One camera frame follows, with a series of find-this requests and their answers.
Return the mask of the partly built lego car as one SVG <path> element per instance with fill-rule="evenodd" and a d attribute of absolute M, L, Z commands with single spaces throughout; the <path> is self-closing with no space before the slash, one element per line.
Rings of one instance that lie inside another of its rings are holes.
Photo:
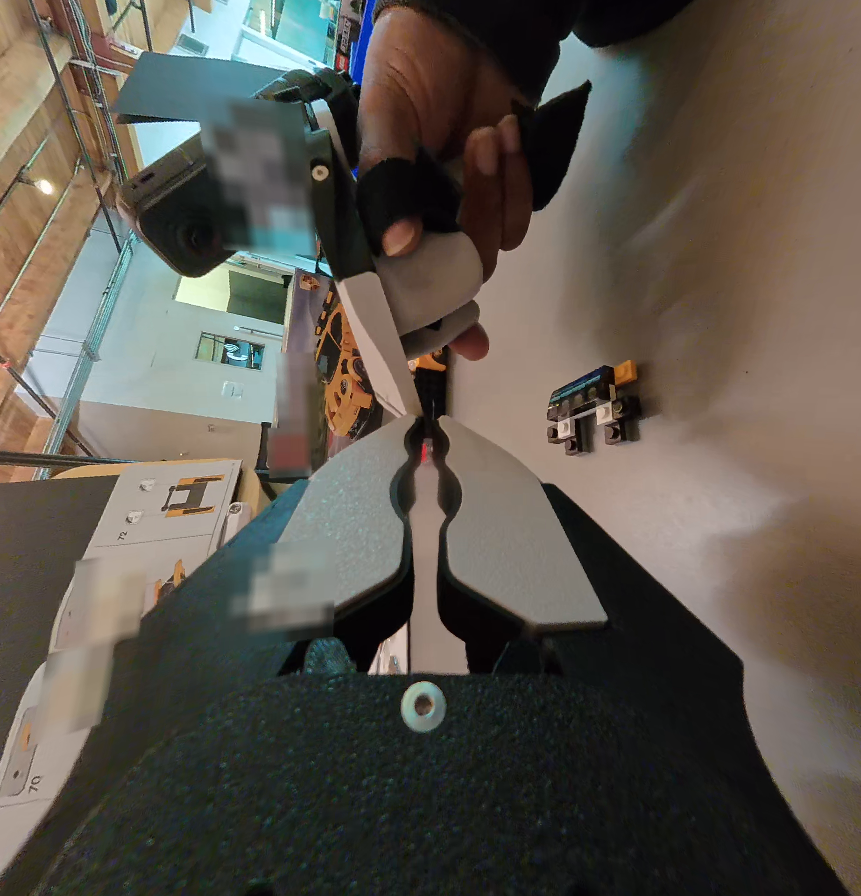
<path fill-rule="evenodd" d="M 434 462 L 442 435 L 438 420 L 447 415 L 449 352 L 447 348 L 409 362 L 422 414 L 406 426 L 405 445 L 415 467 Z"/>

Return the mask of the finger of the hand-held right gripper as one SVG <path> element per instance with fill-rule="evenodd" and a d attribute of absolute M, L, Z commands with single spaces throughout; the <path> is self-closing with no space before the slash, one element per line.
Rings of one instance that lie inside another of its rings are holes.
<path fill-rule="evenodd" d="M 371 387 L 378 401 L 398 418 L 423 416 L 413 375 L 376 273 L 335 280 Z"/>

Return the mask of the black metal pole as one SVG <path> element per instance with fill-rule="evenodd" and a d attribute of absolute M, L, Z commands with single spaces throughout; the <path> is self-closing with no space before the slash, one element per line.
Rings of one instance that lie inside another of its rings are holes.
<path fill-rule="evenodd" d="M 72 469 L 84 466 L 117 466 L 138 463 L 76 454 L 33 454 L 0 450 L 0 466 L 33 469 Z"/>

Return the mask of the glass panel with round logo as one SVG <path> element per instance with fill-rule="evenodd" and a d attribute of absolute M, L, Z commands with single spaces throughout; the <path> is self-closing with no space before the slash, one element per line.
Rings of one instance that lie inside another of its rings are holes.
<path fill-rule="evenodd" d="M 236 336 L 201 332 L 194 359 L 204 363 L 223 364 L 245 370 L 260 371 L 266 347 Z"/>

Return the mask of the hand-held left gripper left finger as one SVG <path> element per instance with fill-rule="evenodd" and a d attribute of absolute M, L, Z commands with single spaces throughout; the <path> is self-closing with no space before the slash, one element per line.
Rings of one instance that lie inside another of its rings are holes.
<path fill-rule="evenodd" d="M 333 636 L 358 670 L 409 621 L 414 544 L 409 511 L 421 421 L 387 423 L 311 478 L 282 532 L 283 607 L 301 638 Z"/>

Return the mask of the black and orange lego assembly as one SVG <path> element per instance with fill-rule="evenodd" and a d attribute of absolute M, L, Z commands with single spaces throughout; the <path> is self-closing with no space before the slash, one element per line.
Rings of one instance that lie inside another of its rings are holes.
<path fill-rule="evenodd" d="M 602 365 L 559 387 L 546 409 L 546 438 L 568 457 L 593 453 L 595 439 L 618 446 L 639 439 L 642 406 L 634 360 Z"/>

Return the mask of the lego instruction booklet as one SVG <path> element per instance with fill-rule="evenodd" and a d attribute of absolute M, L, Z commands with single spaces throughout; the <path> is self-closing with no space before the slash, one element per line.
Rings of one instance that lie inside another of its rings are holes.
<path fill-rule="evenodd" d="M 142 574 L 152 609 L 220 545 L 241 472 L 231 459 L 138 462 L 0 484 L 0 762 L 25 688 L 53 651 L 77 562 Z M 0 796 L 18 795 L 5 776 Z"/>

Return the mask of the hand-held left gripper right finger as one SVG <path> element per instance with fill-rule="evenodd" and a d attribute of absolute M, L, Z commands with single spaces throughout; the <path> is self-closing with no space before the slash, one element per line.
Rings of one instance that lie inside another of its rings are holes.
<path fill-rule="evenodd" d="M 469 671 L 509 644 L 607 629 L 608 615 L 539 478 L 451 417 L 438 420 L 438 614 Z"/>

